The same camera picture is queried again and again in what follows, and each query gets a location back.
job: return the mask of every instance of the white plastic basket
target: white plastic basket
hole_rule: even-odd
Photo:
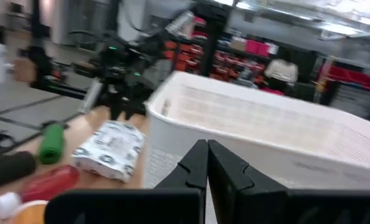
[[[148,118],[145,187],[215,139],[289,188],[370,189],[370,122],[340,110],[174,72]]]

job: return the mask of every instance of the table surface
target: table surface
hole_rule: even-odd
[[[99,107],[94,109],[90,114],[81,115],[73,120],[69,121],[69,128],[65,131],[66,147],[64,158],[54,165],[39,165],[36,172],[33,175],[17,180],[10,184],[3,185],[0,187],[0,195],[6,192],[18,192],[24,181],[28,180],[36,174],[43,173],[49,169],[60,166],[62,164],[68,164],[70,162],[71,153],[86,141],[94,131],[96,131],[104,121],[109,117],[109,110],[106,107]],[[122,113],[118,118],[119,121],[123,121],[124,114]],[[136,126],[145,135],[148,134],[148,122],[146,117],[135,114],[129,120],[131,124]],[[36,153],[42,137],[28,142],[16,149],[16,151],[29,151]],[[80,171],[80,180],[75,188],[82,189],[134,189],[142,186],[143,180],[143,169],[145,163],[145,150],[143,150],[138,158],[134,176],[131,178],[129,183],[122,183],[116,180],[110,180],[104,177],[100,177],[96,174],[92,174],[86,171]]]

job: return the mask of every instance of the black foam roller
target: black foam roller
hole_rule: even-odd
[[[0,186],[32,174],[37,167],[29,152],[0,156]]]

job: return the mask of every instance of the green object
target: green object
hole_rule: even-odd
[[[42,164],[54,164],[60,160],[64,150],[64,128],[50,124],[44,130],[44,139],[39,148],[38,158]]]

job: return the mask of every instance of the person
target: person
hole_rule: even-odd
[[[289,50],[282,52],[282,56],[272,60],[265,70],[265,76],[269,78],[268,88],[284,93],[288,86],[297,82],[298,67],[292,62],[292,53]]]

